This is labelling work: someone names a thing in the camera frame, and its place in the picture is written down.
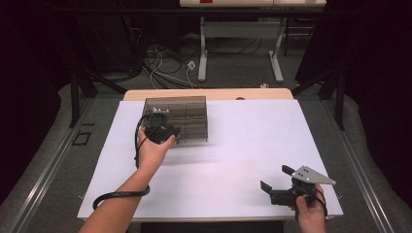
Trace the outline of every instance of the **white tabletop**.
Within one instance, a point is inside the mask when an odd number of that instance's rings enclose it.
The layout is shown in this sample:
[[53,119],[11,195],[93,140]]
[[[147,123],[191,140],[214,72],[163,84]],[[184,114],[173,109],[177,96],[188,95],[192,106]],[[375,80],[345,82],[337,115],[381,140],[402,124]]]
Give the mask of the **white tabletop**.
[[324,6],[326,0],[180,0],[181,7],[310,7]]
[[[121,101],[101,151],[79,218],[92,202],[112,192],[134,171],[134,130],[144,101]],[[143,197],[138,221],[219,221],[290,219],[288,207],[271,205],[260,180],[274,189],[291,187],[282,165],[307,165],[327,176],[296,100],[209,100],[209,140],[175,147]],[[323,185],[330,216],[343,215],[331,185]]]

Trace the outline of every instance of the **black curtain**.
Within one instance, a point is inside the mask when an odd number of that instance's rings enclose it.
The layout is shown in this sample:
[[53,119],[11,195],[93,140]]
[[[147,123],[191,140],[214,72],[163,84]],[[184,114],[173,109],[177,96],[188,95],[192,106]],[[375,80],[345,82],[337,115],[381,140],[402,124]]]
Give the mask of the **black curtain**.
[[48,134],[69,72],[36,1],[0,3],[0,203]]
[[326,3],[326,11],[356,9],[363,9],[365,17],[321,19],[295,79],[310,82],[344,58],[345,93],[359,105],[369,152],[393,190],[412,207],[412,5],[407,0]]

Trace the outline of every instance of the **transparent container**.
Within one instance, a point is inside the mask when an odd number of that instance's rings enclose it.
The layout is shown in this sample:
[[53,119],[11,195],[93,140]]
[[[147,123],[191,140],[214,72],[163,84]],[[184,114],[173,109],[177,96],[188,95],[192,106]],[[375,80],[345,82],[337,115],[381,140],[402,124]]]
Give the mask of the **transparent container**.
[[[179,130],[177,145],[207,142],[206,96],[147,98],[142,116],[154,113],[167,116],[167,127]],[[147,119],[142,126],[150,126]]]

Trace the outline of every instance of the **person's right hand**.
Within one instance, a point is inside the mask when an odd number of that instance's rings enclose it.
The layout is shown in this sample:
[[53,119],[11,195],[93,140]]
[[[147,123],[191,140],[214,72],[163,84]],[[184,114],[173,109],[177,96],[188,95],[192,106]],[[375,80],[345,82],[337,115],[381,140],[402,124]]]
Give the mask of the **person's right hand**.
[[[324,193],[321,186],[316,183],[315,187]],[[318,192],[318,198],[325,201],[322,195]],[[325,211],[321,203],[313,201],[309,206],[306,204],[305,197],[299,196],[296,198],[296,206],[299,209],[299,226],[303,233],[324,233],[325,227]]]
[[146,128],[141,128],[138,131],[139,137],[139,170],[149,173],[153,176],[157,169],[160,167],[165,154],[174,145],[175,136],[172,135],[169,139],[162,143],[156,144],[152,142],[149,138],[146,138],[145,134]]

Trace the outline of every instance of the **white desk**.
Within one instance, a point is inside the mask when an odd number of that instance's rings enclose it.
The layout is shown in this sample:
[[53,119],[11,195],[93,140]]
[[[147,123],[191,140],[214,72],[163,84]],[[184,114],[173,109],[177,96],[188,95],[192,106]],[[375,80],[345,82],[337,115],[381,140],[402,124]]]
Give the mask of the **white desk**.
[[[242,7],[270,7],[277,10],[289,7],[320,8],[326,4],[326,0],[180,0],[181,7],[189,8],[242,8]],[[278,54],[284,35],[285,27],[283,19],[276,22],[221,22],[205,21],[200,19],[200,63],[198,80],[206,81],[207,50],[206,38],[269,38],[276,40],[274,50],[269,51],[270,63],[276,83],[284,81],[278,62]]]
[[[215,91],[222,93],[224,89],[207,91],[213,96]],[[238,89],[238,95],[247,92],[248,89]],[[143,105],[144,101],[120,102],[79,218],[88,218],[95,198],[114,191],[135,171],[133,135]],[[208,143],[167,152],[150,183],[152,191],[143,197],[133,220],[293,218],[294,212],[288,207],[270,204],[259,182],[265,181],[275,189],[289,189],[291,177],[281,171],[283,164],[294,169],[307,165],[327,175],[297,101],[208,100],[207,112]],[[323,188],[329,215],[343,215],[333,187]]]

